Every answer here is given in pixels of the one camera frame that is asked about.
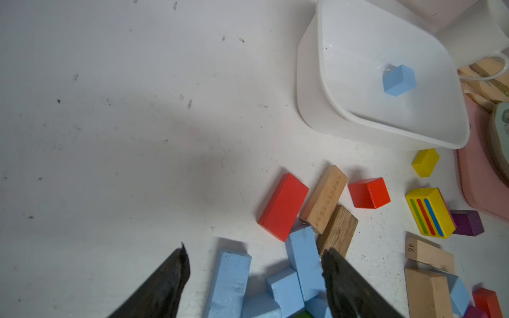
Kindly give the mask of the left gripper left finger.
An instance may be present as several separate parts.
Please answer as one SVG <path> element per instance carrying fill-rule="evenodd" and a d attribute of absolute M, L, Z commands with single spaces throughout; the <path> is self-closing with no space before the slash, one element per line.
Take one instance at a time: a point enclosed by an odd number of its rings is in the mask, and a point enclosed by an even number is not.
<path fill-rule="evenodd" d="M 190 278 L 190 260 L 184 246 L 176 249 L 110 316 L 176 317 L 184 287 Z"/>

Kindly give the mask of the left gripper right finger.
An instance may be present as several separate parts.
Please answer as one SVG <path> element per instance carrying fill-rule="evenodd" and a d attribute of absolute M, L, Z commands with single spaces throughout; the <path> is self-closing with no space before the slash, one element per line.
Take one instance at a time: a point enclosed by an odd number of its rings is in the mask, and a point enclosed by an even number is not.
<path fill-rule="evenodd" d="M 333 317 L 402 318 L 335 249 L 323 252 L 322 268 Z"/>

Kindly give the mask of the blue cube block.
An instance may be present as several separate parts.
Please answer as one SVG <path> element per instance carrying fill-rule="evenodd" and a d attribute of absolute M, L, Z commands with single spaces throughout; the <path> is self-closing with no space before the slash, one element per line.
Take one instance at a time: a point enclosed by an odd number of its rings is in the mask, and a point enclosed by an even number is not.
<path fill-rule="evenodd" d="M 383 75 L 384 92 L 398 97 L 413 90 L 417 85 L 415 71 L 408 66 L 400 65 Z"/>

